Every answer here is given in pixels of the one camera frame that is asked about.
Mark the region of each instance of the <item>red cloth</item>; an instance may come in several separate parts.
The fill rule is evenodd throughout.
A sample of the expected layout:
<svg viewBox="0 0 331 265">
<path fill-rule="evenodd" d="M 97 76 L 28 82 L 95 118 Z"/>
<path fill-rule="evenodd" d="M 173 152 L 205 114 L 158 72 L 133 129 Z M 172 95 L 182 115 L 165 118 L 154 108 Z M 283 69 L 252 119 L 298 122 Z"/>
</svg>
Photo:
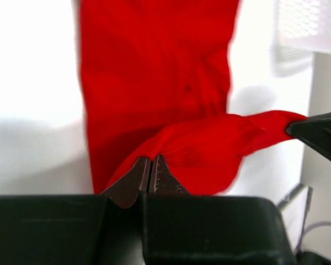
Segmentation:
<svg viewBox="0 0 331 265">
<path fill-rule="evenodd" d="M 94 191 L 164 154 L 193 194 L 234 180 L 243 156 L 288 140 L 287 112 L 226 114 L 238 0 L 83 0 L 81 79 Z"/>
</svg>

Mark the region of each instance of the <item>purple cable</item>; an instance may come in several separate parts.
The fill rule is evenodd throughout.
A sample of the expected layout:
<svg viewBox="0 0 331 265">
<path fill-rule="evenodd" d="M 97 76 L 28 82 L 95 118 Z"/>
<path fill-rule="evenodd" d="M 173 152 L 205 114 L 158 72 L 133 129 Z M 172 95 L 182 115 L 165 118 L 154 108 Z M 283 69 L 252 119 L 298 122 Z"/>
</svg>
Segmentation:
<svg viewBox="0 0 331 265">
<path fill-rule="evenodd" d="M 306 234 L 309 233 L 310 231 L 314 230 L 315 228 L 322 227 L 322 226 L 330 226 L 331 227 L 331 221 L 316 222 L 314 224 L 311 224 L 307 228 L 305 228 L 303 234 L 301 235 L 301 237 L 299 239 L 298 250 L 301 249 L 302 243 L 303 243 L 303 238 L 306 236 Z"/>
</svg>

